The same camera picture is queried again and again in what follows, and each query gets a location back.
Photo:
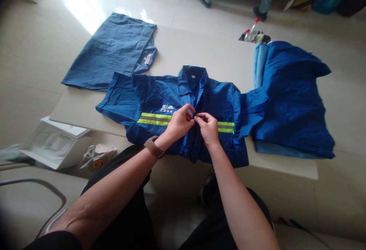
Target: black sleeve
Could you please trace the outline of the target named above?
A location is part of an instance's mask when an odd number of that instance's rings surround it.
[[[33,241],[23,250],[83,250],[80,241],[66,231],[52,232]]]

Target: white box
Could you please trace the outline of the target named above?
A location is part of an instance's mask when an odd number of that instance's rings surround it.
[[[48,116],[41,119],[20,150],[52,169],[71,167],[82,160],[92,144],[93,138],[85,135],[87,132],[88,129],[51,121]]]

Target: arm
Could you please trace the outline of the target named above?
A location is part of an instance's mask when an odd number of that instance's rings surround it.
[[[166,151],[194,125],[194,108],[186,104],[173,117],[166,131],[155,141]],[[125,208],[145,177],[157,162],[146,148],[94,184],[55,223],[51,232],[68,231],[76,236],[83,249],[89,249],[96,238]]]
[[[202,137],[212,158],[226,219],[236,246],[239,249],[279,250],[277,238],[266,217],[220,145],[217,120],[208,113],[198,113],[195,121],[201,127]]]

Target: folded blue jacket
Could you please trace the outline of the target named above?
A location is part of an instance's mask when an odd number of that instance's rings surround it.
[[[125,75],[150,69],[157,49],[155,24],[112,13],[75,59],[62,84],[105,92],[116,71]]]
[[[173,113],[186,103],[218,120],[219,140],[232,165],[247,166],[244,137],[263,118],[268,103],[262,87],[241,94],[233,83],[213,80],[205,68],[194,66],[183,66],[178,77],[114,73],[96,109],[125,125],[131,143],[143,145],[151,136],[161,135]],[[197,123],[166,153],[182,155],[192,163],[212,163]]]
[[[255,127],[256,151],[302,158],[333,158],[316,78],[331,71],[311,53],[283,41],[255,49],[254,81],[271,102]]]

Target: person's left hand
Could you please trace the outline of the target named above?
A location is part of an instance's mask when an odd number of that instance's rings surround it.
[[[195,121],[189,110],[196,112],[192,105],[186,104],[173,113],[167,129],[155,141],[156,146],[162,151],[165,151],[178,139],[184,137],[189,129],[193,127]]]
[[[173,113],[173,117],[170,120],[165,133],[169,135],[174,142],[181,137],[184,137],[194,125],[193,115],[189,110],[194,113],[196,112],[192,105],[186,104]]]

